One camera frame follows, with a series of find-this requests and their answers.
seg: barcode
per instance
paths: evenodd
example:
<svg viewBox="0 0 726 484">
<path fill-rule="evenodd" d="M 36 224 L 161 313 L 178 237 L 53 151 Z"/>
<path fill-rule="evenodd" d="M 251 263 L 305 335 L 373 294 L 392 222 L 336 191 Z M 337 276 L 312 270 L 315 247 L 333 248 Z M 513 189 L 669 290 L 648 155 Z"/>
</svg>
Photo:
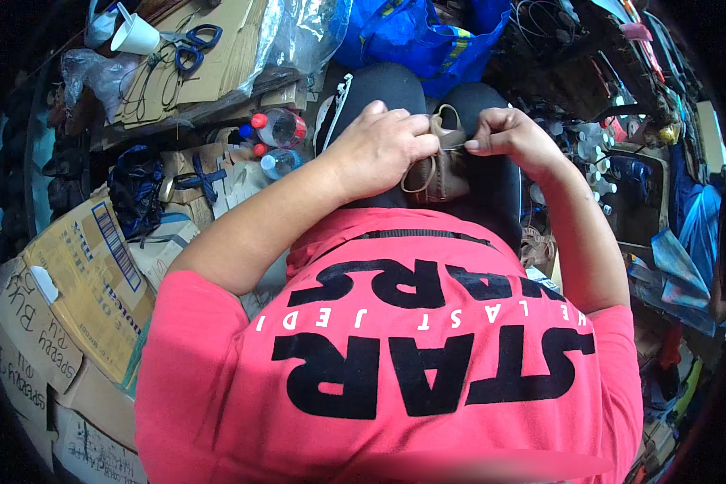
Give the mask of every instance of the barcode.
<svg viewBox="0 0 726 484">
<path fill-rule="evenodd" d="M 105 202 L 101 202 L 92 208 L 91 213 L 94 214 L 94 219 L 97 220 L 97 226 L 100 228 L 100 232 L 102 232 L 102 237 L 105 239 L 107 247 L 110 249 L 113 258 L 116 259 L 118 269 L 124 274 L 132 292 L 137 292 L 137 288 L 140 286 L 142 280 L 135 265 L 129 259 L 129 253 L 121 242 L 121 237 L 118 236 L 118 230 L 116 229 L 110 212 L 107 211 Z"/>
</svg>

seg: red t-shirt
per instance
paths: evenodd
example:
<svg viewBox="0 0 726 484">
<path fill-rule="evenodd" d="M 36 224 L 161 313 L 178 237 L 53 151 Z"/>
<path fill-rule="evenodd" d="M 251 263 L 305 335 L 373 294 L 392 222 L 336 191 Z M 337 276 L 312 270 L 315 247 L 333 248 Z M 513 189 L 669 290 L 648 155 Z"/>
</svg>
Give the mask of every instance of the red t-shirt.
<svg viewBox="0 0 726 484">
<path fill-rule="evenodd" d="M 629 471 L 643 426 L 629 309 L 590 321 L 502 239 L 436 211 L 336 211 L 288 264 L 253 321 L 195 273 L 162 282 L 135 405 L 154 484 L 348 482 L 374 455 L 449 449 L 615 466 L 585 482 Z"/>
</svg>

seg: person's left hand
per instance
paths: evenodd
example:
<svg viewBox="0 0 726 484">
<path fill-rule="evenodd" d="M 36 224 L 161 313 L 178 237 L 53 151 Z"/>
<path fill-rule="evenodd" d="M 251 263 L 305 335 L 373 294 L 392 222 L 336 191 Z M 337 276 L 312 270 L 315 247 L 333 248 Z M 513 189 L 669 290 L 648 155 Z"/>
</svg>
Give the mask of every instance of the person's left hand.
<svg viewBox="0 0 726 484">
<path fill-rule="evenodd" d="M 374 101 L 320 157 L 336 173 L 345 203 L 373 197 L 395 187 L 412 163 L 438 152 L 438 138 L 429 130 L 427 115 L 388 111 Z"/>
</svg>

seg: black strap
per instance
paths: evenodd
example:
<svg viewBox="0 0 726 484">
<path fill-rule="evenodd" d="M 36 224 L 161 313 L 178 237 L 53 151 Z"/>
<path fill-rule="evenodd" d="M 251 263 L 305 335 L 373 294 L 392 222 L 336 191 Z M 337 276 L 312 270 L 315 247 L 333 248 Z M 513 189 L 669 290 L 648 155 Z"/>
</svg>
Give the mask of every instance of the black strap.
<svg viewBox="0 0 726 484">
<path fill-rule="evenodd" d="M 461 234 L 460 232 L 449 232 L 448 230 L 431 230 L 429 228 L 393 228 L 390 230 L 374 230 L 371 232 L 366 232 L 362 236 L 357 236 L 350 238 L 349 240 L 345 240 L 341 244 L 337 244 L 336 246 L 331 247 L 327 251 L 320 254 L 319 257 L 314 259 L 312 262 L 317 261 L 321 257 L 325 257 L 329 253 L 333 252 L 339 247 L 342 247 L 344 244 L 346 244 L 349 241 L 352 240 L 366 240 L 367 238 L 392 238 L 392 237 L 443 237 L 443 238 L 457 238 L 459 240 L 467 240 L 469 242 L 476 242 L 477 244 L 482 244 L 486 247 L 494 248 L 494 250 L 497 250 L 497 248 L 489 241 L 485 240 L 484 238 L 475 238 L 471 236 L 466 236 L 465 234 Z"/>
</svg>

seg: red bottle cap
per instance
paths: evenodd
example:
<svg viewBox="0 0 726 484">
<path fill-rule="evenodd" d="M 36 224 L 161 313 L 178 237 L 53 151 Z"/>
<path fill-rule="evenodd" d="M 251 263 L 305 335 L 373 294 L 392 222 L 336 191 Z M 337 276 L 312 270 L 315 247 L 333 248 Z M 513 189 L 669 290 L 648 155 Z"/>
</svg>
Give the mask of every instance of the red bottle cap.
<svg viewBox="0 0 726 484">
<path fill-rule="evenodd" d="M 264 156 L 266 154 L 266 145 L 263 143 L 259 143 L 253 146 L 253 154 L 256 156 Z"/>
<path fill-rule="evenodd" d="M 267 121 L 268 120 L 266 119 L 266 115 L 259 112 L 257 115 L 253 115 L 253 117 L 250 119 L 250 125 L 253 128 L 261 129 L 266 127 Z"/>
</svg>

